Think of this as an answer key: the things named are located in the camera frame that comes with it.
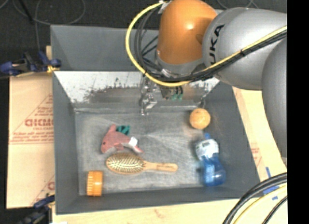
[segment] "orange lid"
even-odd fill
[[[103,184],[102,171],[89,171],[87,178],[87,196],[101,196]]]

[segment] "blue plastic bottle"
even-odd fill
[[[196,144],[196,153],[202,165],[202,181],[206,186],[225,182],[226,172],[219,160],[218,143],[205,133],[205,140]]]

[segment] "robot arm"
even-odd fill
[[[270,128],[286,159],[286,24],[284,13],[249,8],[216,12],[200,0],[173,0],[162,12],[153,67],[145,67],[138,44],[135,65],[167,87],[214,76],[237,88],[261,90]],[[134,63],[130,28],[126,48]],[[160,72],[153,74],[154,68]]]

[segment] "orange cap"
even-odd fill
[[[89,171],[87,178],[87,196],[102,195],[103,172]]]
[[[204,33],[216,15],[201,0],[173,0],[162,13],[157,55],[176,65],[202,58]]]

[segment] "hairbrush bristles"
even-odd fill
[[[139,156],[130,153],[118,153],[111,155],[106,160],[106,166],[117,173],[130,174],[141,172],[145,166]]]

